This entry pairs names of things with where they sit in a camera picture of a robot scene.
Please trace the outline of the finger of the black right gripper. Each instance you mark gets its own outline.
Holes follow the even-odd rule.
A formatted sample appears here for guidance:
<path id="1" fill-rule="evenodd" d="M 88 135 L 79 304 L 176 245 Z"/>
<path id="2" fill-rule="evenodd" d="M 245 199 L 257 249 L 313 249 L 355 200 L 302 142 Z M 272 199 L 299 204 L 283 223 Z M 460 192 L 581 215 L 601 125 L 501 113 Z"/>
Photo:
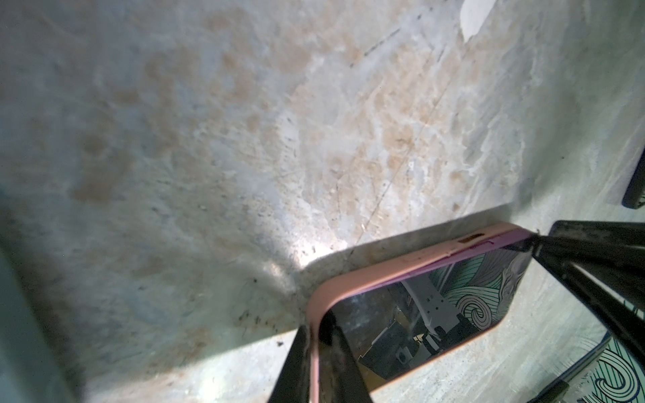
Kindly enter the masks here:
<path id="1" fill-rule="evenodd" d="M 566 221 L 553 224 L 549 234 L 531 233 L 508 250 L 583 259 L 630 271 L 644 270 L 644 224 Z"/>
<path id="2" fill-rule="evenodd" d="M 568 260 L 545 255 L 534 259 L 606 326 L 638 361 L 644 362 L 644 321 Z"/>

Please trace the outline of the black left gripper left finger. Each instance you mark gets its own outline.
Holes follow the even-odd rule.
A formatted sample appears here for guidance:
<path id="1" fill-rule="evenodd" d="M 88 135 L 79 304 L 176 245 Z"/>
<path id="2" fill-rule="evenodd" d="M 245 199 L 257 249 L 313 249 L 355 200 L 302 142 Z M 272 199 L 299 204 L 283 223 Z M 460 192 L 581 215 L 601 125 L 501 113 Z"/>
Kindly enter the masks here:
<path id="1" fill-rule="evenodd" d="M 269 403 L 308 403 L 311 339 L 308 326 L 297 330 L 292 347 L 268 400 Z"/>

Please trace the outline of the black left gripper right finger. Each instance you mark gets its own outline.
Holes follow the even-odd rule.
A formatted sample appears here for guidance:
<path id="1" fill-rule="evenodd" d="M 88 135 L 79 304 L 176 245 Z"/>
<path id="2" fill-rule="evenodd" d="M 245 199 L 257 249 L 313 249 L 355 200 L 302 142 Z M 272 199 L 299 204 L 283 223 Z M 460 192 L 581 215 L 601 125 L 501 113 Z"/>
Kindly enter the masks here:
<path id="1" fill-rule="evenodd" d="M 332 312 L 327 312 L 322 318 L 318 335 L 322 343 L 330 347 L 331 401 L 372 403 L 349 342 Z"/>

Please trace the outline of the black phone case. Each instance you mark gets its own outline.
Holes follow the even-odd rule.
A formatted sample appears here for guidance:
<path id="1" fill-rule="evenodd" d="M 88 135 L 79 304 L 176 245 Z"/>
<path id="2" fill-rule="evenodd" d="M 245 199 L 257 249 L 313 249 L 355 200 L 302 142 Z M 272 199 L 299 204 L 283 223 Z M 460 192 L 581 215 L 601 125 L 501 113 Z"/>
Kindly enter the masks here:
<path id="1" fill-rule="evenodd" d="M 644 206 L 645 151 L 641 154 L 621 204 L 625 208 L 638 210 Z"/>

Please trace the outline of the black phone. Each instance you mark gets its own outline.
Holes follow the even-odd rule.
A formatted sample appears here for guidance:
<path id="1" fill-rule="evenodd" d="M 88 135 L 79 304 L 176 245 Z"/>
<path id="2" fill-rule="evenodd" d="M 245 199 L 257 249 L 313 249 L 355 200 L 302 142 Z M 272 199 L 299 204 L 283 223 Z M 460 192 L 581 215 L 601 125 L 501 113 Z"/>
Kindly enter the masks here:
<path id="1" fill-rule="evenodd" d="M 531 260 L 529 231 L 481 240 L 411 273 L 334 298 L 319 340 L 338 326 L 370 387 L 414 371 L 495 327 Z"/>

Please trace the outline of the light blue phone case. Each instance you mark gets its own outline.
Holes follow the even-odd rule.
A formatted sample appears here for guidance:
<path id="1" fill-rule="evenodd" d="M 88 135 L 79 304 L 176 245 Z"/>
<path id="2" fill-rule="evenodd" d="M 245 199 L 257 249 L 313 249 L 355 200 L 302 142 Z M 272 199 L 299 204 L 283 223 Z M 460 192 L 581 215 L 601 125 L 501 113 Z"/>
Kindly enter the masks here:
<path id="1" fill-rule="evenodd" d="M 1 257 L 1 401 L 75 402 L 8 260 Z"/>

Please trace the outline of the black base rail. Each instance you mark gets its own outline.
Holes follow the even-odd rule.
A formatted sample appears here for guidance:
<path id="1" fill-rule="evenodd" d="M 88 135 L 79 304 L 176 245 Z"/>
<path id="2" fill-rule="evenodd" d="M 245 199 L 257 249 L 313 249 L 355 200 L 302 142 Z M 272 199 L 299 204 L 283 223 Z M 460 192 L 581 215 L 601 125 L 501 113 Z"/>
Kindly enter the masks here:
<path id="1" fill-rule="evenodd" d="M 561 402 L 561 396 L 563 396 L 569 389 L 572 381 L 587 367 L 598 360 L 598 358 L 601 356 L 601 353 L 609 344 L 610 338 L 611 334 L 607 332 L 603 339 L 601 339 L 601 342 L 596 347 L 594 347 L 594 349 L 591 349 L 589 353 L 575 362 L 571 367 L 569 367 L 569 369 L 564 371 L 563 374 L 550 382 L 537 394 L 537 396 L 529 400 L 528 403 Z"/>

